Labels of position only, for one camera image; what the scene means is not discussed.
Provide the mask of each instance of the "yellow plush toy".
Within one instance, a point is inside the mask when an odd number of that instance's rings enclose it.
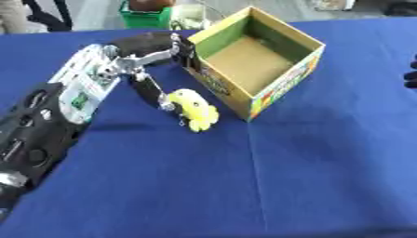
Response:
[[[194,132],[208,130],[219,120],[217,109],[191,89],[172,92],[168,95],[168,99],[182,106],[182,113],[190,120],[188,126]]]

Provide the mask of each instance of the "cardboard box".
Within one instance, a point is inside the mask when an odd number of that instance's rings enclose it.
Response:
[[[250,121],[316,67],[325,45],[255,7],[190,37],[203,72],[188,71]]]

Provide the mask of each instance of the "robotic arm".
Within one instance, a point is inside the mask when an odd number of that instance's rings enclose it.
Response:
[[[123,74],[146,102],[178,116],[182,124],[191,122],[194,131],[216,123],[219,115],[214,107],[194,91],[181,89],[167,95],[145,71],[145,65],[171,59],[201,70],[195,46],[176,33],[146,33],[106,46],[90,45],[13,106],[0,120],[0,220],[65,158]],[[182,103],[177,96],[183,94],[192,95],[188,99],[200,110]],[[209,119],[195,126],[201,118]]]

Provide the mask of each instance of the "blue tablecloth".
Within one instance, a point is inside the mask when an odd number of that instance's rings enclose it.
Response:
[[[167,90],[199,91],[221,114],[192,134],[127,84],[0,227],[0,237],[313,234],[417,222],[417,94],[402,74],[417,19],[294,24],[328,45],[318,69],[251,124],[175,64]],[[0,37],[0,110],[81,46],[141,31]]]

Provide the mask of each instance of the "white object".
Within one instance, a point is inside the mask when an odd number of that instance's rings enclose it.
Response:
[[[356,0],[312,0],[318,10],[350,10]]]
[[[171,30],[203,30],[209,25],[203,5],[177,5],[171,10]]]

